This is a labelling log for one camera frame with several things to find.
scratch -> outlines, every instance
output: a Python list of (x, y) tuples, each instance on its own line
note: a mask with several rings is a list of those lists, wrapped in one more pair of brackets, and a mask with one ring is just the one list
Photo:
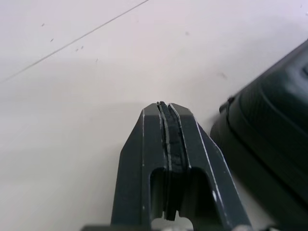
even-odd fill
[(128, 12), (130, 12), (130, 11), (132, 11), (132, 10), (136, 9), (137, 7), (139, 7), (139, 6), (143, 5), (144, 3), (148, 2), (148, 1), (149, 1), (149, 0), (145, 0), (145, 1), (141, 2), (141, 3), (139, 3), (138, 5), (136, 5), (136, 6), (132, 7), (132, 8), (130, 8), (129, 10), (127, 10), (127, 11), (125, 11), (125, 12), (123, 12), (123, 13), (119, 14), (118, 16), (116, 16), (116, 17), (114, 17), (114, 18), (110, 19), (109, 21), (107, 21), (107, 22), (105, 22), (105, 23), (101, 24), (100, 26), (98, 26), (98, 27), (94, 28), (93, 30), (89, 31), (88, 33), (86, 33), (86, 34), (84, 34), (84, 35), (80, 36), (79, 38), (77, 38), (77, 39), (75, 39), (75, 40), (71, 41), (70, 43), (67, 43), (66, 45), (62, 46), (61, 48), (59, 48), (59, 49), (55, 50), (54, 52), (52, 52), (52, 53), (50, 53), (50, 54), (46, 55), (45, 57), (43, 57), (43, 58), (41, 58), (41, 59), (37, 60), (37, 61), (36, 61), (36, 62), (34, 62), (33, 64), (30, 64), (29, 66), (26, 66), (25, 68), (21, 69), (20, 71), (18, 71), (18, 72), (16, 72), (16, 73), (14, 73), (14, 74), (12, 74), (12, 75), (10, 75), (10, 76), (8, 76), (8, 77), (4, 78), (2, 81), (0, 81), (0, 84), (5, 83), (6, 81), (8, 81), (8, 80), (10, 80), (10, 79), (14, 78), (15, 76), (19, 75), (20, 73), (22, 73), (22, 72), (24, 72), (24, 71), (28, 70), (29, 68), (31, 68), (31, 67), (33, 67), (33, 66), (35, 66), (36, 64), (38, 64), (38, 63), (42, 62), (43, 60), (45, 60), (45, 59), (49, 58), (50, 56), (52, 56), (52, 55), (56, 54), (57, 52), (59, 52), (59, 51), (63, 50), (64, 48), (66, 48), (66, 47), (68, 47), (68, 46), (72, 45), (73, 43), (75, 43), (75, 42), (77, 42), (77, 41), (81, 40), (81, 39), (82, 39), (82, 38), (84, 38), (85, 36), (87, 36), (87, 35), (89, 35), (89, 34), (93, 33), (94, 31), (96, 31), (96, 30), (100, 29), (101, 27), (103, 27), (103, 26), (105, 26), (105, 25), (107, 25), (107, 24), (111, 23), (111, 22), (112, 22), (112, 21), (114, 21), (115, 19), (117, 19), (117, 18), (119, 18), (119, 17), (121, 17), (121, 16), (123, 16), (123, 15), (127, 14)]

black plastic case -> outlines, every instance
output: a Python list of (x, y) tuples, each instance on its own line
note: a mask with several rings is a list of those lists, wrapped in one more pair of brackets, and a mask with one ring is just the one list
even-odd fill
[(221, 106), (210, 136), (283, 224), (308, 224), (308, 41)]

gray line on surface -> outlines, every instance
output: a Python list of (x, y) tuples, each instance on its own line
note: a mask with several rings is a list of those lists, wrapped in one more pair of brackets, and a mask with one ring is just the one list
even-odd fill
[(130, 12), (130, 11), (132, 11), (132, 10), (136, 9), (137, 7), (139, 7), (139, 6), (141, 6), (142, 4), (146, 3), (147, 1), (149, 1), (149, 0), (145, 0), (145, 1), (141, 2), (141, 3), (139, 3), (138, 5), (134, 6), (133, 8), (130, 8), (129, 10), (127, 10), (127, 11), (125, 11), (125, 12), (123, 12), (123, 13), (119, 14), (118, 16), (116, 16), (116, 17), (114, 17), (114, 18), (110, 19), (108, 22), (105, 22), (105, 23), (101, 24), (100, 26), (98, 26), (98, 27), (94, 28), (93, 30), (91, 30), (91, 31), (89, 31), (88, 33), (86, 33), (86, 34), (82, 35), (81, 37), (79, 37), (79, 38), (77, 38), (77, 39), (75, 39), (75, 40), (71, 41), (70, 43), (68, 43), (68, 44), (66, 44), (66, 45), (64, 45), (64, 46), (62, 46), (61, 48), (59, 48), (59, 49), (55, 50), (54, 52), (52, 52), (52, 53), (50, 53), (50, 54), (46, 55), (45, 57), (43, 57), (43, 58), (41, 58), (41, 59), (37, 60), (37, 61), (36, 61), (36, 62), (34, 62), (33, 64), (30, 64), (29, 66), (26, 66), (25, 68), (23, 68), (22, 70), (20, 70), (20, 71), (16, 72), (15, 74), (12, 74), (12, 75), (10, 75), (10, 76), (6, 77), (5, 79), (3, 79), (3, 80), (1, 80), (1, 81), (0, 81), (0, 84), (2, 84), (2, 83), (4, 83), (4, 82), (6, 82), (6, 81), (8, 81), (8, 80), (12, 79), (12, 78), (13, 78), (13, 77), (15, 77), (16, 75), (18, 75), (18, 74), (20, 74), (20, 73), (22, 73), (22, 72), (26, 71), (27, 69), (29, 69), (29, 68), (31, 68), (31, 67), (33, 67), (33, 66), (35, 66), (36, 64), (38, 64), (38, 63), (42, 62), (43, 60), (45, 60), (45, 59), (49, 58), (50, 56), (52, 56), (52, 55), (56, 54), (57, 52), (59, 52), (59, 51), (63, 50), (64, 48), (66, 48), (66, 47), (68, 47), (68, 46), (72, 45), (73, 43), (77, 42), (78, 40), (82, 39), (83, 37), (85, 37), (85, 36), (87, 36), (87, 35), (91, 34), (92, 32), (94, 32), (94, 31), (98, 30), (99, 28), (101, 28), (101, 27), (103, 27), (103, 26), (107, 25), (108, 23), (110, 23), (110, 22), (114, 21), (115, 19), (117, 19), (117, 18), (119, 18), (119, 17), (121, 17), (121, 16), (125, 15), (126, 13), (128, 13), (128, 12)]

black tool case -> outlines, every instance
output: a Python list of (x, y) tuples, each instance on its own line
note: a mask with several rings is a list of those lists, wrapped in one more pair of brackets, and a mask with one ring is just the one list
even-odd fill
[(211, 138), (280, 224), (308, 223), (308, 41), (230, 97)]

white table surface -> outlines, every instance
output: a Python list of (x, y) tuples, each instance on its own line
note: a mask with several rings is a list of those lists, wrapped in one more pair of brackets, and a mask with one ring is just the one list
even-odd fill
[[(142, 108), (181, 104), (209, 132), (228, 96), (308, 38), (306, 0), (149, 0), (100, 27), (140, 3), (0, 2), (0, 230), (108, 224)], [(237, 185), (253, 226), (272, 223)]]

